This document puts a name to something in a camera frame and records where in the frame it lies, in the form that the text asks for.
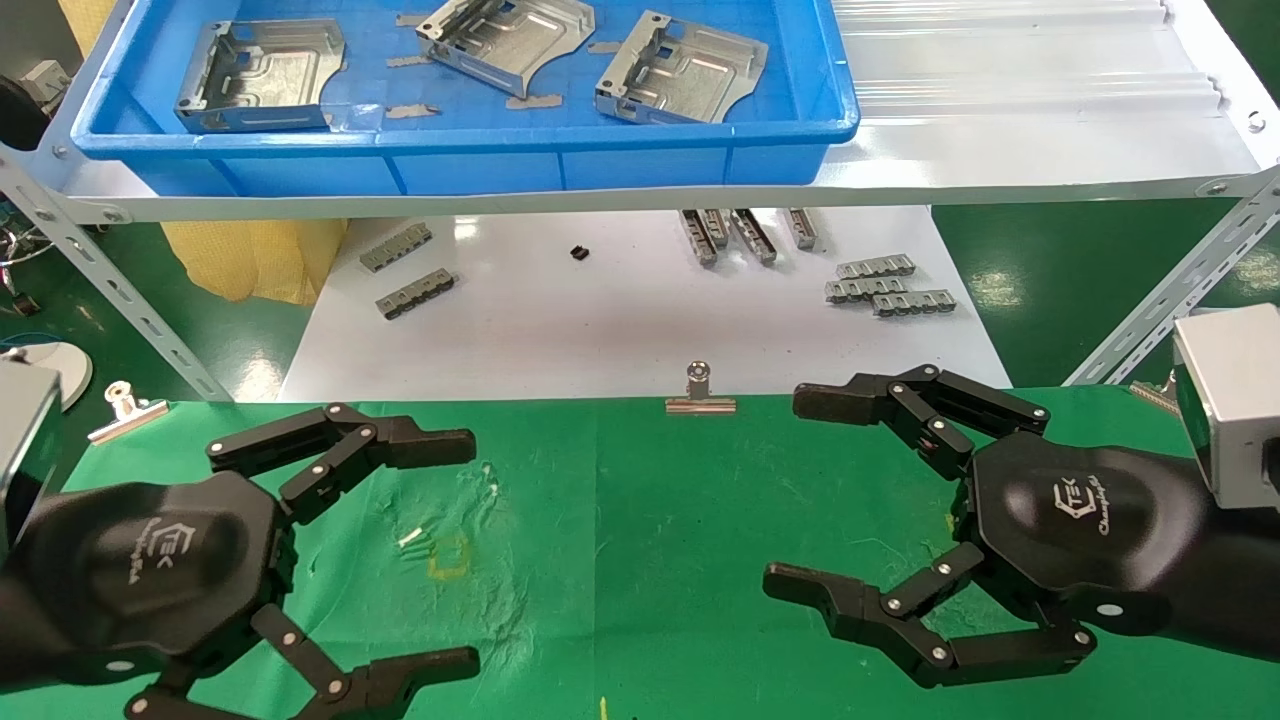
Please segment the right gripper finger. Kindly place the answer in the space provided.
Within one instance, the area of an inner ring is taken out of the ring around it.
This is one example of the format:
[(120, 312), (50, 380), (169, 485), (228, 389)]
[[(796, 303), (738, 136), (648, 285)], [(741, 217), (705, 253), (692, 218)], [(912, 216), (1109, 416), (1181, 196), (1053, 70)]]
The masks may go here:
[(771, 562), (763, 591), (773, 600), (814, 609), (837, 641), (878, 650), (919, 687), (972, 685), (1070, 673), (1096, 647), (1096, 638), (1057, 610), (1033, 607), (1036, 628), (951, 641), (925, 625), (925, 616), (964, 589), (986, 562), (964, 542), (891, 591), (785, 562)]
[(993, 439), (1019, 432), (1042, 436), (1050, 411), (936, 365), (896, 375), (858, 373), (842, 386), (801, 383), (794, 415), (855, 427), (883, 424), (940, 477), (972, 474), (975, 443), (963, 428)]

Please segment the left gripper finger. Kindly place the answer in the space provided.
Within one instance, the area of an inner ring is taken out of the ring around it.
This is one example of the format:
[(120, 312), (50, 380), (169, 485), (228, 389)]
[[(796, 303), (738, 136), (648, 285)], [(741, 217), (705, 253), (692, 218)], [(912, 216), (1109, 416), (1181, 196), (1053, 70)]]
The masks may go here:
[(253, 427), (210, 443), (214, 471), (252, 478), (307, 461), (280, 487), (279, 503), (307, 525), (379, 468), (442, 468), (471, 462), (477, 441), (468, 429), (425, 430), (407, 415), (369, 416), (332, 404)]
[[(461, 682), (480, 673), (479, 652), (471, 646), (376, 659), (343, 671), (274, 603), (262, 606), (250, 619), (250, 626), (256, 639), (268, 642), (312, 687), (314, 696), (296, 719), (402, 719), (424, 687)], [(125, 717), (244, 717), (189, 700), (195, 683), (192, 667), (173, 664), (131, 698)]]

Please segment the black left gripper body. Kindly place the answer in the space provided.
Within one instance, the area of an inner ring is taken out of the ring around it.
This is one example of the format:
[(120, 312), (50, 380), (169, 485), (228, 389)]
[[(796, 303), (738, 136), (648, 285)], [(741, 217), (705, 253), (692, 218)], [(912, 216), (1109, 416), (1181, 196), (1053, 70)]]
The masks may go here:
[(233, 471), (50, 496), (3, 561), (3, 692), (219, 674), (297, 560), (278, 501)]

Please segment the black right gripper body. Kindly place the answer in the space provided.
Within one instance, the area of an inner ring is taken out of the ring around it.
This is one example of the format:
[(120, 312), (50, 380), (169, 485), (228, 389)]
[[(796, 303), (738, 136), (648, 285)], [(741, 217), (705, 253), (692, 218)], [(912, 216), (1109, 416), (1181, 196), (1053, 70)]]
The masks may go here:
[(1277, 660), (1277, 514), (1221, 509), (1188, 457), (1018, 432), (974, 454), (957, 538), (1020, 619)]

